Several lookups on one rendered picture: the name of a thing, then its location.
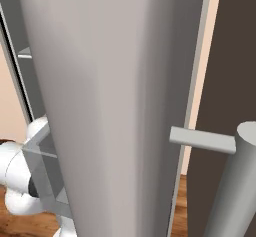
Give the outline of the grey fridge door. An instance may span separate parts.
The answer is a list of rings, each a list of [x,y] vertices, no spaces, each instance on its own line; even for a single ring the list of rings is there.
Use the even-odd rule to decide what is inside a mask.
[[[0,0],[27,117],[46,116],[78,237],[168,237],[203,0]]]

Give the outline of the dark brown cabinet panel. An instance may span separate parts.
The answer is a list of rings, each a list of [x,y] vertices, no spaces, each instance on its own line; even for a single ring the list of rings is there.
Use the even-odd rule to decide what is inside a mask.
[[[234,136],[246,121],[256,121],[256,0],[220,0],[196,128]],[[188,237],[203,237],[228,157],[192,150]],[[256,237],[256,214],[244,237]]]

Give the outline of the clear fridge door shelf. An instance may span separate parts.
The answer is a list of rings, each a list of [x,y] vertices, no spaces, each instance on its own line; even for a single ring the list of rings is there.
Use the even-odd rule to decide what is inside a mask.
[[[40,119],[30,123],[27,134],[22,151],[43,208],[71,218],[72,213],[48,123]]]

